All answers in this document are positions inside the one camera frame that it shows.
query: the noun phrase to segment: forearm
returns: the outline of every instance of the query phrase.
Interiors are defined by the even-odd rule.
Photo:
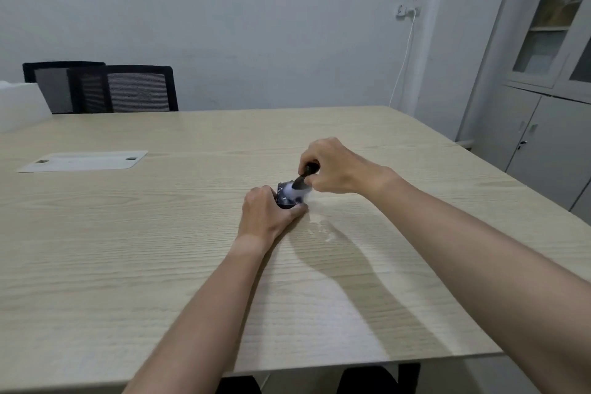
[[[591,368],[586,281],[389,169],[381,167],[361,191],[534,381],[552,388],[544,379],[564,358],[575,372],[577,364]]]
[[[129,383],[126,394],[215,391],[236,349],[248,298],[263,257],[257,250],[260,247],[245,245],[234,243]]]

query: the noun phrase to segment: person's right arm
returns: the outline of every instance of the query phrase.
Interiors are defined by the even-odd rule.
[[[335,138],[310,144],[300,174],[313,160],[306,182],[380,209],[539,390],[591,392],[591,284]]]

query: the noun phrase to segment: mesh chair back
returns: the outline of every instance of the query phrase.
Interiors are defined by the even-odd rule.
[[[53,114],[73,112],[67,69],[72,67],[104,66],[95,61],[26,62],[22,65],[25,82],[37,83]]]
[[[74,111],[139,113],[178,111],[173,69],[105,66],[68,71]]]

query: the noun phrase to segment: person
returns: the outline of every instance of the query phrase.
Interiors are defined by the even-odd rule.
[[[591,392],[591,284],[486,223],[370,162],[336,138],[301,155],[320,163],[306,183],[372,202],[455,299],[543,393]],[[248,192],[238,234],[126,394],[213,393],[235,351],[263,256],[307,211],[282,210],[269,186]]]

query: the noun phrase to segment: person's left hand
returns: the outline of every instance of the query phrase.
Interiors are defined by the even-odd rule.
[[[273,190],[265,185],[251,189],[244,198],[236,244],[247,243],[265,254],[289,224],[308,211],[306,204],[282,209],[275,202]]]

